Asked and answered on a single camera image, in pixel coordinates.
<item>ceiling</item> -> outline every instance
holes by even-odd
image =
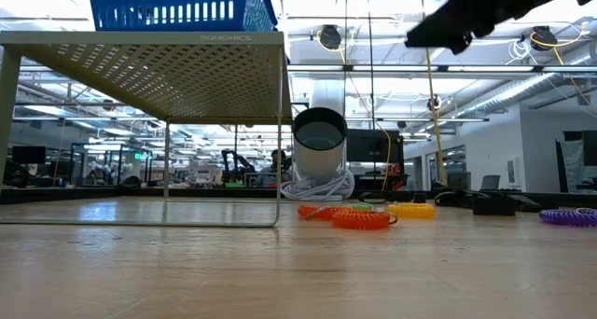
[[[446,0],[425,0],[425,13],[431,13]],[[426,64],[424,49],[408,49],[404,46],[404,38],[408,29],[422,18],[421,0],[272,0],[279,18],[279,30],[287,37],[287,55],[292,65],[300,64],[343,64],[345,59],[350,65],[420,65]],[[476,40],[464,53],[454,56],[446,49],[431,49],[432,64],[447,65],[525,65],[525,64],[557,64],[551,51],[537,52],[528,49],[528,40],[517,44],[521,34],[527,36],[536,25],[548,25],[551,32],[560,40],[574,40],[583,29],[584,33],[573,44],[561,49],[564,56],[595,38],[597,35],[597,0],[583,7],[576,0],[555,0],[539,7],[524,18],[500,24],[495,31]],[[342,36],[341,53],[324,49],[317,38],[323,25],[335,25]],[[92,31],[92,14],[89,0],[0,0],[0,30],[48,30],[48,31]],[[29,69],[21,71],[21,88],[18,102],[22,103],[64,103],[79,102],[83,104],[100,104],[111,100],[107,95],[72,80],[58,76],[42,68],[36,70],[34,62],[25,62]],[[291,94],[296,103],[308,103],[318,83],[328,80],[344,80],[345,74],[340,72],[290,72]],[[429,81],[426,72],[421,73],[377,73],[352,72],[346,75],[346,82],[341,83],[341,91],[345,94],[347,118],[366,118],[373,107],[376,117],[429,117],[426,108],[429,99]],[[475,101],[482,94],[512,79],[525,78],[517,74],[484,74],[483,76],[462,74],[434,74],[434,93],[443,100],[443,105],[450,110]],[[375,104],[369,98],[375,94]],[[533,98],[529,105],[561,96],[555,90],[550,94],[541,94]],[[295,113],[305,107],[296,105]],[[48,112],[38,109],[19,107],[15,116],[47,116]],[[135,117],[142,115],[138,110],[127,106],[69,106],[61,109],[64,116],[84,116],[110,118]],[[82,128],[90,132],[106,127],[138,133],[150,133],[152,136],[163,136],[163,127],[159,122],[119,121],[85,121]],[[350,122],[354,127],[366,127],[367,124]],[[395,122],[382,122],[387,129],[395,129]],[[273,132],[273,127],[260,127],[253,132]],[[222,140],[233,138],[234,127],[181,126],[175,136],[192,139],[221,136]],[[247,146],[247,151],[258,148],[272,149],[274,144],[260,140]],[[289,145],[287,135],[285,143]],[[212,143],[216,147],[226,146],[223,142]],[[257,153],[262,157],[267,152]]]

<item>white coiled cable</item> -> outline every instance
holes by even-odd
[[[343,201],[349,199],[353,191],[354,175],[348,169],[341,170],[338,176],[323,185],[303,179],[280,186],[280,192],[287,199],[296,201]]]

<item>table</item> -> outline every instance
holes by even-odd
[[[0,66],[0,173],[21,57],[165,121],[167,136],[171,124],[277,124],[280,150],[281,126],[292,121],[282,33],[2,32],[0,45],[5,49]],[[169,152],[165,155],[167,204]],[[193,226],[272,227],[279,218],[280,198],[278,192],[278,213],[269,223]]]

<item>computer screen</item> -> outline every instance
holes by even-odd
[[[582,132],[582,152],[585,166],[597,166],[597,131]]]
[[[392,140],[390,162],[402,161],[402,136],[400,132],[388,131]],[[346,134],[347,160],[366,162],[386,162],[388,138],[381,130],[349,129]]]
[[[13,146],[12,161],[17,164],[45,164],[45,146]]]

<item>person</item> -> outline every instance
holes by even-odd
[[[278,150],[273,150],[271,152],[271,166],[270,167],[265,167],[263,169],[261,169],[261,171],[259,171],[259,173],[263,173],[260,174],[257,177],[257,180],[255,181],[255,187],[270,187],[271,185],[275,185],[276,184],[276,173],[278,172],[278,160],[279,161],[285,161],[286,160],[286,154],[283,150],[281,150],[282,152],[280,152],[280,156],[278,157]],[[290,174],[288,173],[288,170],[285,171],[285,169],[282,169],[282,181],[289,181],[290,180]]]

